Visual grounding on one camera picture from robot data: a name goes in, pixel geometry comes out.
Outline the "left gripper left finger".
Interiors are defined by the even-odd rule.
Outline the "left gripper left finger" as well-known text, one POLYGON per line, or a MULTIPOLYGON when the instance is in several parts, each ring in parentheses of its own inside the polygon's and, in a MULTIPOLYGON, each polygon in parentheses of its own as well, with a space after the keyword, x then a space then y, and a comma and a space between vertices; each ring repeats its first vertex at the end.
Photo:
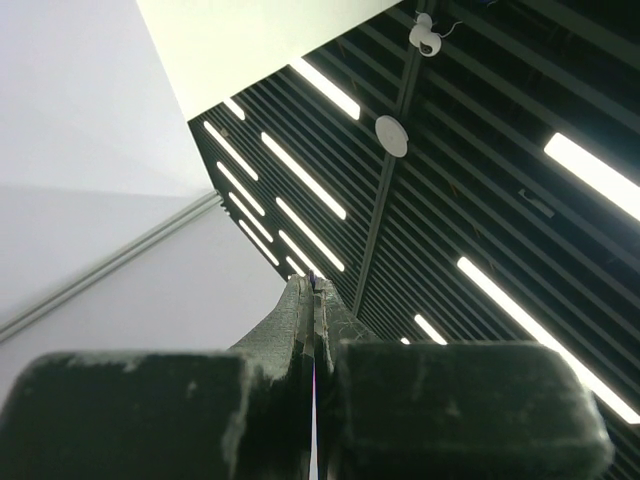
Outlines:
POLYGON ((67 351, 17 377, 1 412, 5 479, 305 479, 311 282, 224 351, 67 351))

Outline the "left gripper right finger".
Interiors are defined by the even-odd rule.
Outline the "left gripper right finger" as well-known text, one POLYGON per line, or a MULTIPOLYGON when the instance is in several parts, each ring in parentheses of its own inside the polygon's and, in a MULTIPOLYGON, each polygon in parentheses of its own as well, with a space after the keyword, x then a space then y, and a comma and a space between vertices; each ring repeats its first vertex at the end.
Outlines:
POLYGON ((595 479, 614 447, 592 393, 532 342, 385 341, 314 283, 322 479, 595 479))

